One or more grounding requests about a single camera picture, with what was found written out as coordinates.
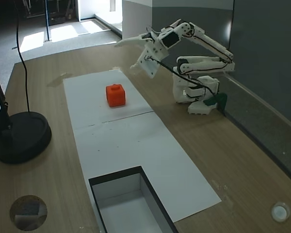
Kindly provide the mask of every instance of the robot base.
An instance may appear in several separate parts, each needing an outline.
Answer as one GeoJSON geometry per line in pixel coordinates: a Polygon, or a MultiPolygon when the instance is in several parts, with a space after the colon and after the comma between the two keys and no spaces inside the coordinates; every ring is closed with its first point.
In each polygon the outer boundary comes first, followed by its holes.
{"type": "Polygon", "coordinates": [[[194,103],[191,103],[191,105],[188,108],[189,114],[204,114],[208,115],[212,109],[217,108],[217,104],[207,106],[203,101],[197,101],[194,103]]]}

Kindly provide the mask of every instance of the gray wall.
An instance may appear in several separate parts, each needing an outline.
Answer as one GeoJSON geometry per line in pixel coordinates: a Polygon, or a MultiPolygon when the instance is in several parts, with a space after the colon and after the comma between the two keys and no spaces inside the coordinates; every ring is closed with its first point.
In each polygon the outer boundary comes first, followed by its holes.
{"type": "Polygon", "coordinates": [[[152,7],[132,1],[123,1],[123,39],[146,33],[152,25],[152,7]]]}
{"type": "Polygon", "coordinates": [[[153,0],[153,7],[202,7],[232,10],[233,0],[153,0]]]}
{"type": "MultiPolygon", "coordinates": [[[[153,29],[159,31],[179,18],[192,22],[205,30],[206,34],[223,46],[229,42],[228,26],[232,18],[231,10],[200,7],[153,7],[153,29]]],[[[169,50],[170,56],[165,62],[174,66],[179,56],[215,56],[202,46],[182,39],[181,43],[169,50]]]]}
{"type": "Polygon", "coordinates": [[[145,6],[152,6],[153,1],[158,1],[158,0],[123,0],[123,1],[131,1],[131,2],[138,3],[145,6]]]}
{"type": "Polygon", "coordinates": [[[235,79],[291,121],[291,0],[236,0],[235,79]]]}

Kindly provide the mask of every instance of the black frame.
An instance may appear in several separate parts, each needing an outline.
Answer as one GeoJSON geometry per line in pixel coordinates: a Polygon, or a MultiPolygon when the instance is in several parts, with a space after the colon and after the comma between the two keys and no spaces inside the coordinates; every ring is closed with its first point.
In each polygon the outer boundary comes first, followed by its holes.
{"type": "Polygon", "coordinates": [[[171,230],[173,231],[173,233],[178,233],[178,230],[176,229],[174,223],[172,222],[170,216],[168,215],[168,213],[167,213],[166,209],[164,208],[160,198],[157,196],[153,186],[151,185],[151,182],[147,178],[147,176],[145,174],[145,171],[142,169],[141,166],[136,166],[136,167],[132,167],[132,168],[129,168],[129,169],[122,170],[122,171],[117,171],[117,172],[110,173],[110,174],[107,174],[107,175],[103,175],[103,176],[99,176],[99,177],[88,179],[89,184],[91,186],[91,190],[92,190],[93,196],[94,196],[95,205],[96,205],[96,207],[98,209],[99,217],[101,219],[101,222],[102,222],[103,228],[105,230],[105,233],[108,233],[108,231],[107,231],[106,225],[105,225],[105,223],[103,221],[103,218],[102,218],[102,215],[101,215],[101,212],[100,212],[100,208],[99,208],[99,205],[98,205],[98,202],[97,202],[94,190],[93,190],[93,186],[97,185],[97,184],[100,184],[100,183],[105,183],[105,182],[108,182],[108,181],[113,181],[113,180],[117,180],[117,179],[124,178],[124,177],[127,177],[127,176],[131,176],[131,175],[134,175],[134,174],[140,174],[142,176],[142,178],[144,179],[147,187],[149,188],[149,190],[150,190],[155,202],[159,206],[160,211],[162,212],[162,214],[164,215],[165,219],[167,220],[167,223],[170,226],[171,230]]]}

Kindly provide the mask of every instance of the round button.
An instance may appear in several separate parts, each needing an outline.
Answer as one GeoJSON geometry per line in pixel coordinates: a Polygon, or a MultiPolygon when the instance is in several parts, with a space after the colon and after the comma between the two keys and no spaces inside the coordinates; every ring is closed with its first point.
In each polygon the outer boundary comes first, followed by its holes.
{"type": "Polygon", "coordinates": [[[272,217],[276,222],[284,222],[290,216],[290,209],[285,203],[277,203],[272,208],[272,217]]]}
{"type": "Polygon", "coordinates": [[[22,231],[34,231],[43,225],[48,209],[42,199],[28,195],[18,198],[10,209],[10,218],[22,231]]]}

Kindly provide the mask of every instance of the white paper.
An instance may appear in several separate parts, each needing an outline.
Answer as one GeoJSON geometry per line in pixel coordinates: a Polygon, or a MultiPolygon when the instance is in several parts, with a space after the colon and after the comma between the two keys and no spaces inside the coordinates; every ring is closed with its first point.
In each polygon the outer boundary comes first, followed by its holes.
{"type": "Polygon", "coordinates": [[[108,233],[163,233],[140,190],[99,201],[108,233]]]}
{"type": "Polygon", "coordinates": [[[131,117],[153,111],[130,80],[119,70],[87,74],[64,80],[73,129],[131,117]],[[106,86],[121,84],[126,92],[126,105],[110,108],[106,86]]]}
{"type": "Polygon", "coordinates": [[[106,81],[89,84],[89,77],[95,80],[101,77],[105,79],[110,77],[112,80],[121,79],[118,83],[125,84],[127,95],[134,95],[136,98],[141,95],[138,95],[128,78],[125,76],[123,78],[123,74],[119,71],[111,71],[110,75],[90,74],[65,82],[73,133],[92,204],[93,198],[88,183],[89,178],[134,166],[143,167],[174,222],[221,201],[190,157],[154,112],[146,113],[147,111],[145,111],[144,114],[138,116],[132,114],[142,113],[141,109],[150,109],[144,99],[140,103],[132,103],[133,106],[128,103],[122,108],[121,114],[118,115],[110,113],[113,109],[106,106],[101,105],[100,111],[93,111],[88,106],[82,107],[82,104],[72,101],[74,98],[71,98],[71,96],[78,96],[79,99],[84,100],[87,98],[101,99],[101,96],[98,95],[103,95],[103,93],[85,92],[84,89],[87,89],[87,87],[85,88],[83,85],[94,86],[97,83],[105,84],[106,81]],[[95,124],[80,126],[77,117],[78,112],[82,112],[80,118],[87,115],[86,119],[95,119],[95,124]]]}

